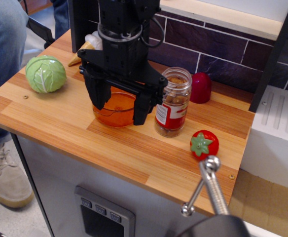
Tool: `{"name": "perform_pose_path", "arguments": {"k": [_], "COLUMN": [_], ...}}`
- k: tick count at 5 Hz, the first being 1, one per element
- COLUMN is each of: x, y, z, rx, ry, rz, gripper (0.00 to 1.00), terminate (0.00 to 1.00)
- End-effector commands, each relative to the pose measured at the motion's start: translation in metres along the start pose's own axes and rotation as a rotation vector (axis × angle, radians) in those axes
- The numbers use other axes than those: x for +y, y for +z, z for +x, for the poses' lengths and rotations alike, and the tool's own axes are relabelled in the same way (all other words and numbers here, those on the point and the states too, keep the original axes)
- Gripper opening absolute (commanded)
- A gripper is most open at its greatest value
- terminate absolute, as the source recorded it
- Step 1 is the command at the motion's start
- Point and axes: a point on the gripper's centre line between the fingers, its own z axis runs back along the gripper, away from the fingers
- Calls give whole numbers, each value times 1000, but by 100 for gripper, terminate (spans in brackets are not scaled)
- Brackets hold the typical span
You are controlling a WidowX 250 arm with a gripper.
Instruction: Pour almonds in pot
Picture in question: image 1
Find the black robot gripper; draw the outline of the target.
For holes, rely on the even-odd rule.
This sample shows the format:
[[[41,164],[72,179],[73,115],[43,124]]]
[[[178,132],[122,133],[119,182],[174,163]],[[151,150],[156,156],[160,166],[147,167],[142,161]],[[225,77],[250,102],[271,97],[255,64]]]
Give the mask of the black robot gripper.
[[[80,49],[81,69],[92,104],[102,110],[111,97],[111,83],[136,94],[133,124],[143,125],[162,103],[167,80],[148,62],[148,47],[141,38],[102,39],[102,49]]]

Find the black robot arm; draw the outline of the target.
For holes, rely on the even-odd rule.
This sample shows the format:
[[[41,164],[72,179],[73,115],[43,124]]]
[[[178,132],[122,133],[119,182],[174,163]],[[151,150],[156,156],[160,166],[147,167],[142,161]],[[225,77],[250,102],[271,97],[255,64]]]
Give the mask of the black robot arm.
[[[150,22],[161,10],[158,0],[101,0],[98,34],[101,50],[80,49],[79,67],[93,105],[101,110],[111,98],[111,87],[135,95],[134,125],[143,125],[161,104],[167,79],[148,62]]]

